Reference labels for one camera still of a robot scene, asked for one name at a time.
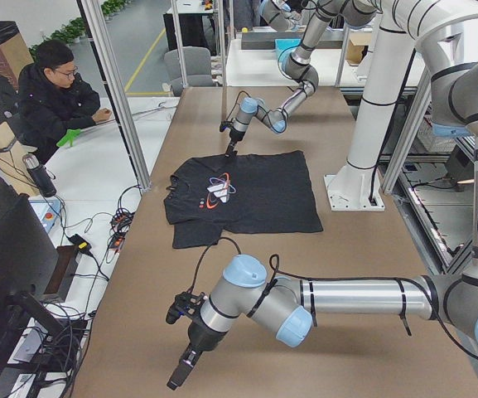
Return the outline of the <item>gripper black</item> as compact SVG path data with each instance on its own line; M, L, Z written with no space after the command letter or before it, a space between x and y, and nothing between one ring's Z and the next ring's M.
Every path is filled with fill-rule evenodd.
M231 127L229 129L230 141L224 154L226 159L233 159L236 156L237 150L235 149L235 146L238 142L243 140L244 135L245 135L244 131L236 129L235 127Z
M218 332L205 324L191 323L187 330L189 347L181 354L178 364L171 374L167 387L171 390L183 385L195 368L200 358L199 352L209 352L216 349L226 336L226 332Z

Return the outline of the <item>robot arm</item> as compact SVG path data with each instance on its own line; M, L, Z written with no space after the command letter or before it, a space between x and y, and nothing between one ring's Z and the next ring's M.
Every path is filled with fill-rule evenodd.
M221 132L229 130L225 157L231 159L236 155L235 146L243 140L252 119L258 119L273 133L283 133L292 113L315 94L319 76L311 65L311 54L332 19L342 16L346 26L360 29L373 19L375 13L376 8L365 1L315 1L313 14L299 44L278 57L281 72L298 83L297 89L276 109L270 109L262 99L249 95L237 100L228 117L220 124Z
M471 262L459 274L365 278L289 279L277 264L236 255L209 294L178 294L166 321L191 320L189 344L167 382L181 386L204 352L216 348L245 315L289 347L298 346L319 313L409 314L454 327L478 344L478 63L458 68L448 96L458 119L476 138Z

